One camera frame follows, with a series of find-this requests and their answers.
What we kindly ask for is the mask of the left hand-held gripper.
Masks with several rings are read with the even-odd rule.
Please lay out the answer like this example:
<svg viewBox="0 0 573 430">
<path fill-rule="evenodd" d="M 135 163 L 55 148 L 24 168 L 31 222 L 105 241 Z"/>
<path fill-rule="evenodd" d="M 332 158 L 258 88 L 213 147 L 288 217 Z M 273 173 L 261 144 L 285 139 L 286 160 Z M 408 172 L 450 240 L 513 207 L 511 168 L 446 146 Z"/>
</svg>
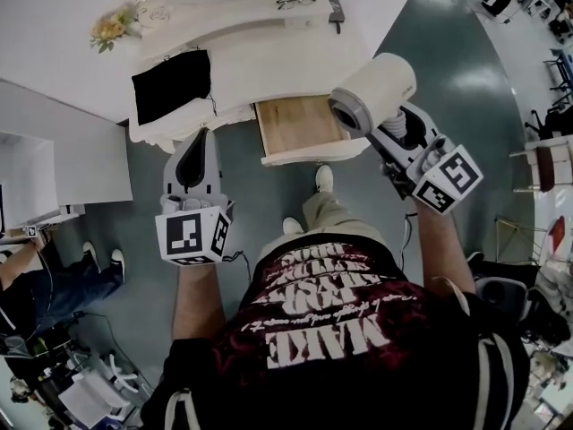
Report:
<svg viewBox="0 0 573 430">
<path fill-rule="evenodd" d="M 177 266 L 222 262 L 234 203 L 221 193 L 218 146 L 209 128 L 177 146 L 163 182 L 155 217 L 161 258 Z"/>
</svg>

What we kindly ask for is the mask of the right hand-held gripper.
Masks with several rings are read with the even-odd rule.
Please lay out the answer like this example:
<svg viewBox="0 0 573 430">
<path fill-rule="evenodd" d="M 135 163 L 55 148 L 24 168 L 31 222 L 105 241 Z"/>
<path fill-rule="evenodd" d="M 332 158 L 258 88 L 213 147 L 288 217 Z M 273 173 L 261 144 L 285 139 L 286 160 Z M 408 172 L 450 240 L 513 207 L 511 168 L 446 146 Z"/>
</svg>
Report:
<svg viewBox="0 0 573 430">
<path fill-rule="evenodd" d="M 440 215 L 461 203 L 483 180 L 466 148 L 439 132 L 431 117 L 410 102 L 402 106 L 406 136 L 398 139 L 380 125 L 366 135 L 382 156 L 386 175 L 403 197 Z"/>
</svg>

